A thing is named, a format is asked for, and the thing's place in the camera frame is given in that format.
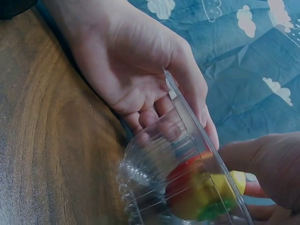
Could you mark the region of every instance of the transparent plastic bowl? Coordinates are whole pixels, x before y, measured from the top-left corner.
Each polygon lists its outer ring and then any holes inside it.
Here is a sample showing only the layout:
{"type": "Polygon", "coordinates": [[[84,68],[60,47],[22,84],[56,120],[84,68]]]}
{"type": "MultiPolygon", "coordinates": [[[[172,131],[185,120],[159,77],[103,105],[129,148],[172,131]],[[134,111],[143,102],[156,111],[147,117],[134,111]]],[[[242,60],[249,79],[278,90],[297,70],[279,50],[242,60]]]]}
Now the transparent plastic bowl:
{"type": "Polygon", "coordinates": [[[129,224],[253,225],[243,198],[217,150],[179,92],[171,74],[165,71],[165,75],[170,94],[173,95],[174,107],[130,141],[119,168],[118,183],[122,200],[126,204],[125,212],[129,216],[129,224]],[[201,178],[198,178],[196,183],[187,181],[184,188],[177,189],[178,192],[166,192],[171,182],[180,180],[189,170],[182,173],[179,170],[172,176],[172,180],[168,177],[169,173],[178,165],[204,152],[208,157],[199,157],[198,163],[194,164],[201,170],[201,178]],[[222,190],[215,185],[212,174],[223,175],[222,190]],[[201,189],[201,192],[194,193],[189,198],[182,195],[188,193],[187,189],[201,189]],[[226,197],[222,194],[225,189],[230,193],[226,197]],[[214,196],[209,204],[217,204],[217,212],[216,207],[213,210],[208,204],[205,215],[213,215],[209,219],[205,216],[202,216],[202,219],[191,220],[179,218],[172,208],[178,196],[187,199],[185,204],[179,205],[179,208],[185,211],[194,211],[195,204],[192,201],[195,197],[200,198],[200,201],[203,199],[205,205],[205,199],[214,196]],[[230,207],[226,204],[228,198],[231,201],[230,207]]]}

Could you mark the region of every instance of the clear plastic container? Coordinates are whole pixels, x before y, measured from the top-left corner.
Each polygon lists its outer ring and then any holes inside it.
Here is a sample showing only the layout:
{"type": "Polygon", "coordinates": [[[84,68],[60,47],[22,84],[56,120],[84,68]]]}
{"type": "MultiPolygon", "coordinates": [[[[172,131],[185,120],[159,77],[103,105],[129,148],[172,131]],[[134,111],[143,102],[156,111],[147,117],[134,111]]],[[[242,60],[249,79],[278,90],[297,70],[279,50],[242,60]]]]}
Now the clear plastic container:
{"type": "Polygon", "coordinates": [[[119,168],[129,224],[253,225],[217,150],[171,74],[165,75],[174,108],[131,140],[119,168]]]}

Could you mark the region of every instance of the wood grain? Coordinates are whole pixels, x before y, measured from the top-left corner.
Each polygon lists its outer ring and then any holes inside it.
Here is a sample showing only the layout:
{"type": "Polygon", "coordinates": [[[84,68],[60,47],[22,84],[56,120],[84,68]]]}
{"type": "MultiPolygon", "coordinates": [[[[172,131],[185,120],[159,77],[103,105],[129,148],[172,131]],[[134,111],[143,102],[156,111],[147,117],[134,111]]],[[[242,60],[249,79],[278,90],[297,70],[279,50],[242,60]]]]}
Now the wood grain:
{"type": "Polygon", "coordinates": [[[126,224],[124,138],[37,13],[0,22],[1,224],[126,224]]]}

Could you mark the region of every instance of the red object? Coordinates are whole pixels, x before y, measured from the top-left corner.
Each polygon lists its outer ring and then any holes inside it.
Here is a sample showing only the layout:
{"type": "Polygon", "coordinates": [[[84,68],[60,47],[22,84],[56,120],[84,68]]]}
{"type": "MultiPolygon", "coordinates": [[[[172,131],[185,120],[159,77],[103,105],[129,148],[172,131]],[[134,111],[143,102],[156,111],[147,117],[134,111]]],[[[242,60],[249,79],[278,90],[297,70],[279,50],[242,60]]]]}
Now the red object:
{"type": "Polygon", "coordinates": [[[179,164],[174,170],[172,170],[166,178],[168,185],[165,189],[167,203],[169,207],[172,207],[180,198],[189,195],[191,191],[191,179],[199,174],[203,168],[203,159],[211,156],[211,151],[205,151],[200,155],[194,156],[187,161],[179,164]]]}

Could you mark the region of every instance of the blue fabric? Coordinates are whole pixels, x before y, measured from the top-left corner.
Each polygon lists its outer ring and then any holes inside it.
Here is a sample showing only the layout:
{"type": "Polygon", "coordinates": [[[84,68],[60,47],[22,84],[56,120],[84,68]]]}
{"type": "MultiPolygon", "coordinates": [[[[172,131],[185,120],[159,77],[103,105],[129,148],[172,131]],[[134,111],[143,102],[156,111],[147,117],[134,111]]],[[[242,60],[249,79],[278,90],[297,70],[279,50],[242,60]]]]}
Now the blue fabric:
{"type": "Polygon", "coordinates": [[[300,130],[299,0],[129,2],[190,43],[221,145],[300,130]]]}

